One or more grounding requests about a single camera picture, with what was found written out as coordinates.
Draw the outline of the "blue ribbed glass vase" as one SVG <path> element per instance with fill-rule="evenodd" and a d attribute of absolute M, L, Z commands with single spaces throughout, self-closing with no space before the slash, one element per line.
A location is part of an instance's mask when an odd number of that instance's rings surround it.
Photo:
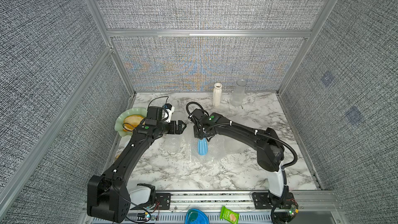
<path fill-rule="evenodd" d="M 198 140 L 198 154 L 205 156 L 208 153 L 208 141 L 207 139 Z"/>

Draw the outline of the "bubble blue item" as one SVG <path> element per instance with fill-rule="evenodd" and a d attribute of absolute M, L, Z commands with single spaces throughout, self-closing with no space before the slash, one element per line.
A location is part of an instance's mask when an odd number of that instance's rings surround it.
<path fill-rule="evenodd" d="M 199 140 L 194 137 L 193 130 L 184 136 L 187 143 L 186 157 L 183 167 L 188 171 L 199 170 L 202 173 L 230 173 L 234 167 L 234 156 L 239 151 L 237 141 L 226 136 L 217 135 L 210 142 L 205 142 L 207 153 L 200 155 L 198 152 Z"/>

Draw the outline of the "white ribbed ceramic vase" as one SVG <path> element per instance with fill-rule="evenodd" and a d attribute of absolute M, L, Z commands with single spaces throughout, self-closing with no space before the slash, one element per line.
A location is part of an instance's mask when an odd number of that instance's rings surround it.
<path fill-rule="evenodd" d="M 223 87 L 223 85 L 221 83 L 214 84 L 213 98 L 212 98 L 212 104 L 214 107 L 218 107 L 221 103 L 222 87 Z"/>

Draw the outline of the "clear glass vase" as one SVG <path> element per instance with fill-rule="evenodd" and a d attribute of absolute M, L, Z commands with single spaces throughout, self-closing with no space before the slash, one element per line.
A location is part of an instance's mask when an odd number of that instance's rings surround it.
<path fill-rule="evenodd" d="M 240 79 L 236 82 L 235 88 L 231 97 L 231 104 L 233 106 L 240 106 L 245 97 L 245 90 L 247 86 L 247 81 L 244 79 Z"/>

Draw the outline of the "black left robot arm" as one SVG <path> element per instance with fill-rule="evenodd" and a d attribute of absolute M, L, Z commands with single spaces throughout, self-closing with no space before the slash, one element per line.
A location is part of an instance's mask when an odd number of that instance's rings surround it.
<path fill-rule="evenodd" d="M 87 188 L 87 215 L 115 223 L 127 218 L 129 210 L 145 210 L 142 204 L 132 201 L 127 182 L 142 155 L 165 134 L 180 135 L 187 125 L 181 121 L 148 120 L 134 131 L 127 147 L 118 159 L 100 176 L 92 176 Z"/>

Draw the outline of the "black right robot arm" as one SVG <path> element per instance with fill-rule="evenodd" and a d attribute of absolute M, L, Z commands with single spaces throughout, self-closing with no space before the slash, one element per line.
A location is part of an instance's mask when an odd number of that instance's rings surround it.
<path fill-rule="evenodd" d="M 298 161 L 296 151 L 282 141 L 275 130 L 250 128 L 234 122 L 225 116 L 209 114 L 201 104 L 189 102 L 186 105 L 188 118 L 194 124 L 194 135 L 199 140 L 210 141 L 217 135 L 237 140 L 256 151 L 258 165 L 267 172 L 268 200 L 273 218 L 281 218 L 275 213 L 278 209 L 287 209 L 287 216 L 298 213 L 298 204 L 289 197 L 286 168 Z"/>

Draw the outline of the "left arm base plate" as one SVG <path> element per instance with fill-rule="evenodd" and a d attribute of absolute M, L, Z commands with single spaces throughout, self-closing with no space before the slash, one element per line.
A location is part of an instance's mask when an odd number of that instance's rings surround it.
<path fill-rule="evenodd" d="M 169 193 L 155 192 L 154 194 L 146 194 L 142 198 L 133 197 L 131 194 L 131 197 L 134 203 L 147 211 L 153 212 L 155 210 L 170 210 L 171 194 Z"/>

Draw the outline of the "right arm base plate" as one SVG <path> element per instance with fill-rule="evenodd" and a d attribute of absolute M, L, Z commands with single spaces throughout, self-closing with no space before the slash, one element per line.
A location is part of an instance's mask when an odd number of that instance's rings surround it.
<path fill-rule="evenodd" d="M 269 191 L 254 192 L 251 196 L 254 201 L 255 209 L 272 209 L 274 206 L 276 206 L 276 209 L 291 209 L 292 206 L 296 208 L 299 206 L 291 192 L 285 193 L 285 196 L 279 204 L 277 204 L 279 197 L 274 196 Z"/>

